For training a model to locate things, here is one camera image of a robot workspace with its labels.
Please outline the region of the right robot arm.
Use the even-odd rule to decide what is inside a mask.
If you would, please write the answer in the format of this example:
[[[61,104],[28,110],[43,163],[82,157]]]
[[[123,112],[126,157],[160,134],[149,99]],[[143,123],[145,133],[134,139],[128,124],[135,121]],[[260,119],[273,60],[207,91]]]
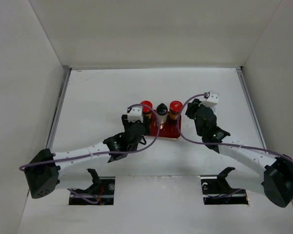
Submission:
[[[285,154],[247,146],[235,140],[229,132],[217,125],[217,117],[212,108],[218,103],[218,97],[212,94],[203,96],[204,101],[195,95],[184,105],[186,116],[194,121],[196,133],[201,137],[199,144],[240,162],[258,174],[257,179],[223,176],[216,182],[218,190],[228,193],[234,187],[244,188],[249,184],[248,190],[264,194],[274,205],[285,208],[293,200],[293,159]]]

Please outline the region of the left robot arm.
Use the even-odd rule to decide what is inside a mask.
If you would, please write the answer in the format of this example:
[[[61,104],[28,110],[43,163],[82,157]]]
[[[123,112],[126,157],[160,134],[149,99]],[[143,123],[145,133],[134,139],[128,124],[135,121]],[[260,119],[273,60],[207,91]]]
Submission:
[[[122,115],[124,132],[108,137],[103,142],[82,149],[66,152],[51,152],[49,148],[40,150],[24,166],[24,173],[33,199],[45,197],[58,188],[64,176],[74,169],[84,168],[91,177],[83,182],[83,189],[75,189],[79,193],[95,194],[100,188],[97,171],[90,167],[111,163],[138,151],[138,145],[146,145],[146,135],[150,133],[149,117],[141,117],[136,121],[130,115]]]

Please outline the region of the black cap white bottle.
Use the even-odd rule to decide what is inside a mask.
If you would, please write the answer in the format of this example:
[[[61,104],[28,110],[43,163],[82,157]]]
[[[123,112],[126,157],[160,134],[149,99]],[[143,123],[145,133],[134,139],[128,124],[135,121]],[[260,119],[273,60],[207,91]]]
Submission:
[[[158,117],[158,123],[159,124],[165,124],[167,121],[167,115],[168,115],[168,108],[164,103],[161,103],[156,108],[156,114]]]

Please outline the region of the red tray with gold emblem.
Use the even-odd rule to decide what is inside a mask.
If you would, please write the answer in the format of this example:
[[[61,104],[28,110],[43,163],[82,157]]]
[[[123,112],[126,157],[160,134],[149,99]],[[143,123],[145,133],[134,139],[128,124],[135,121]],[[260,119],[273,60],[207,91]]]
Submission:
[[[177,124],[177,121],[173,121],[169,118],[169,110],[165,124],[159,124],[158,121],[156,110],[154,110],[152,119],[150,120],[150,135],[148,135],[148,137],[157,136],[158,128],[160,128],[158,137],[169,139],[178,139],[180,137],[177,127],[181,127],[181,124]]]

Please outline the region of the red lid chili sauce jar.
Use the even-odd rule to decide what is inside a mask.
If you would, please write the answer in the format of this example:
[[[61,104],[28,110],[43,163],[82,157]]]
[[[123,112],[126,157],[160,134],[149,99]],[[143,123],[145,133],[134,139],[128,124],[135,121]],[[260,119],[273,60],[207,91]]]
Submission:
[[[152,109],[153,105],[149,100],[143,100],[141,103],[142,105],[142,113],[144,117],[148,117],[149,120],[152,119]]]

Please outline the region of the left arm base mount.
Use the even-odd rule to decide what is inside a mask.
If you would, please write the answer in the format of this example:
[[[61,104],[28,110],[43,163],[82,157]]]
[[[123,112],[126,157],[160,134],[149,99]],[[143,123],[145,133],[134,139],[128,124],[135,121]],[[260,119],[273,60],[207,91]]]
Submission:
[[[91,183],[85,189],[70,189],[68,205],[107,206],[114,204],[115,177],[99,177],[95,169],[87,169]]]

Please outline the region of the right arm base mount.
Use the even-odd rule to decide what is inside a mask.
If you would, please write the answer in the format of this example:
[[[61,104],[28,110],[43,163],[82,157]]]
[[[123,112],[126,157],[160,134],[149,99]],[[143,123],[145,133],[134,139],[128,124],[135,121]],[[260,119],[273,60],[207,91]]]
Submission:
[[[226,181],[234,167],[227,167],[217,175],[200,177],[205,205],[248,205],[246,190],[232,188]]]

